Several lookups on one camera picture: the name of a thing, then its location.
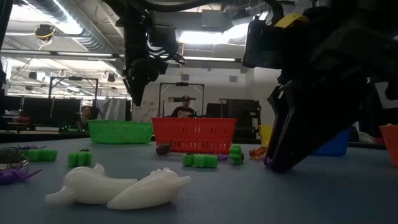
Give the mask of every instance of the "blue bin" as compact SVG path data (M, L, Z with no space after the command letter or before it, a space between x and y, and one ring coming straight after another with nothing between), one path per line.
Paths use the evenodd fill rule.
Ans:
M347 153L348 139L351 130L347 129L339 133L334 139L324 143L319 149L312 153L317 156L343 156Z

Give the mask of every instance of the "black t-shirt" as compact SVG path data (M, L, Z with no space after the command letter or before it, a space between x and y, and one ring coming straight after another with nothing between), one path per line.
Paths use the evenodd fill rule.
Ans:
M194 110L191 108L185 108L183 106L177 107L172 114L173 118L192 118Z

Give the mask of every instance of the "plastic basket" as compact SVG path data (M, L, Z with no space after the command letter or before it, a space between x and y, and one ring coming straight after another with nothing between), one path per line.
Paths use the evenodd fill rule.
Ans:
M153 133L151 123L132 121L88 121L93 142L106 144L145 144Z
M347 153L350 129L340 132L334 139L324 143L312 155L317 156L343 156Z
M152 118L156 145L174 152L229 153L237 119Z
M398 125L380 126L388 154L394 166L398 166Z
M271 139L271 134L272 134L272 125L269 124L260 125L259 132L261 137L261 144L265 147L268 147L269 140Z

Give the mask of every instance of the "yellow object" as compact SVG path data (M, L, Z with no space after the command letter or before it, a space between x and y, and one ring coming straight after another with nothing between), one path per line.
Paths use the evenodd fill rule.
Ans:
M286 27L292 25L294 21L308 22L308 18L297 13L290 13L285 17L283 17L279 22L277 22L275 24L275 27L280 27L285 29Z
M261 137L261 144L265 147L268 147L269 140L271 139L271 134L272 134L272 125L270 124L260 125L259 132Z

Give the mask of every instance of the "brown object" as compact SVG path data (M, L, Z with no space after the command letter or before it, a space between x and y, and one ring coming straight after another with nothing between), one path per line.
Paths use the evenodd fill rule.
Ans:
M265 146L259 146L255 149L249 151L249 155L252 159L259 160L262 159L267 152L267 148Z

